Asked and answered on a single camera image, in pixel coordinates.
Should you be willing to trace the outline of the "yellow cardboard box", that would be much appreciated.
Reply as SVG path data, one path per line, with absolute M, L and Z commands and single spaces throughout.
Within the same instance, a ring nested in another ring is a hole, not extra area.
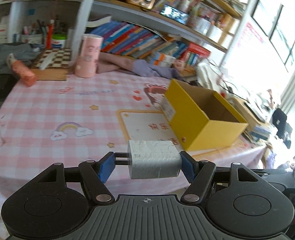
M 218 92 L 174 79 L 164 94 L 161 109 L 187 152 L 231 146 L 248 126 Z

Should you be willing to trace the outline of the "pink pig plush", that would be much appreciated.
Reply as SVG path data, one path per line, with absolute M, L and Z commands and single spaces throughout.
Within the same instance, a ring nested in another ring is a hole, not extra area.
M 184 71 L 185 65 L 185 62 L 182 60 L 176 60 L 173 63 L 173 67 L 180 73 Z

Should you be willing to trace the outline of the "pink purple cloth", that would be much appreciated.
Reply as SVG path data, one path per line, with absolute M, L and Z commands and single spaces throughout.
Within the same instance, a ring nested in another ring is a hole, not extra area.
M 116 70 L 127 70 L 141 77 L 163 77 L 169 80 L 183 80 L 175 68 L 160 67 L 149 64 L 145 60 L 136 60 L 109 53 L 100 53 L 96 74 Z

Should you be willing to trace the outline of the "white power adapter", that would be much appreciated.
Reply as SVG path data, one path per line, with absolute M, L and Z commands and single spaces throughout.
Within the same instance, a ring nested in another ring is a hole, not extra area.
M 128 166 L 132 180 L 178 177 L 182 166 L 181 155 L 170 140 L 130 140 L 127 152 L 114 155 L 117 165 Z

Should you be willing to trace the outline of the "grey clothing pile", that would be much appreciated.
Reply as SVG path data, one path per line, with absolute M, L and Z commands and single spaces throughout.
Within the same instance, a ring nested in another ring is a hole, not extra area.
M 13 71 L 7 65 L 7 58 L 10 54 L 30 67 L 44 49 L 44 45 L 35 43 L 0 44 L 0 75 L 13 74 Z

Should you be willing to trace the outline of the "white bookshelf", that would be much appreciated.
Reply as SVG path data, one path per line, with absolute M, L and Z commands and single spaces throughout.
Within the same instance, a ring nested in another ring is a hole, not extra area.
M 64 36 L 76 61 L 82 36 L 92 16 L 110 15 L 175 39 L 221 51 L 224 65 L 246 23 L 235 0 L 155 0 L 151 10 L 126 0 L 0 0 L 0 44 L 37 41 L 50 48 L 54 36 Z M 186 25 L 160 14 L 164 5 L 189 15 Z

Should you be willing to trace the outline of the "stack of books and papers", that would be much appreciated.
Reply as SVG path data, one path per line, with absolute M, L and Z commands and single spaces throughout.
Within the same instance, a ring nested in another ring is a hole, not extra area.
M 246 101 L 237 97 L 232 99 L 232 105 L 247 121 L 246 133 L 253 139 L 268 141 L 272 135 L 272 126 L 265 120 L 259 120 L 246 106 Z

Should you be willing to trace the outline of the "pink cylindrical container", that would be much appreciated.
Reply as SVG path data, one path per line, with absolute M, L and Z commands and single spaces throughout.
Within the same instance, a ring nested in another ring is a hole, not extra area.
M 82 36 L 81 47 L 74 67 L 74 74 L 81 78 L 91 78 L 96 74 L 103 37 L 94 34 Z

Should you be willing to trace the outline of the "pink checkered tablecloth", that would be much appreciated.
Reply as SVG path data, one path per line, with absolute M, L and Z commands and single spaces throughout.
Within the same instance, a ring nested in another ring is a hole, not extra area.
M 129 140 L 181 147 L 160 102 L 170 81 L 109 72 L 90 79 L 19 82 L 0 108 L 0 210 L 6 198 L 53 163 L 74 167 Z

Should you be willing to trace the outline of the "orange white medicine box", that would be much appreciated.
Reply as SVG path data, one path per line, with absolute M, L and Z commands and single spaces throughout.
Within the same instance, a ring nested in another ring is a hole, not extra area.
M 175 61 L 176 58 L 171 55 L 155 52 L 151 55 L 149 63 L 160 67 L 170 68 Z

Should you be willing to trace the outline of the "wooden chess board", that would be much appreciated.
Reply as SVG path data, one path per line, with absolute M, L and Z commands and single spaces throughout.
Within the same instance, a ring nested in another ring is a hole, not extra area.
M 40 81 L 66 81 L 70 56 L 69 48 L 46 49 L 37 57 L 31 70 Z

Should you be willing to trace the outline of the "orange pink bottle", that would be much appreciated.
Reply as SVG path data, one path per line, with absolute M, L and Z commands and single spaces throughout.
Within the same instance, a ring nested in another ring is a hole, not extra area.
M 37 81 L 36 74 L 30 70 L 22 61 L 15 58 L 13 54 L 7 57 L 8 67 L 16 74 L 27 87 L 31 87 Z

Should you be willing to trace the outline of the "row of colourful books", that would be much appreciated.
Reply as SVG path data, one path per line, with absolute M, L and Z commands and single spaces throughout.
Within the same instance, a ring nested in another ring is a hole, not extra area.
M 126 21 L 111 21 L 98 27 L 87 27 L 87 34 L 103 37 L 101 51 L 134 59 L 148 59 L 155 52 L 183 60 L 190 66 L 206 59 L 211 52 L 193 42 L 162 35 L 154 30 Z

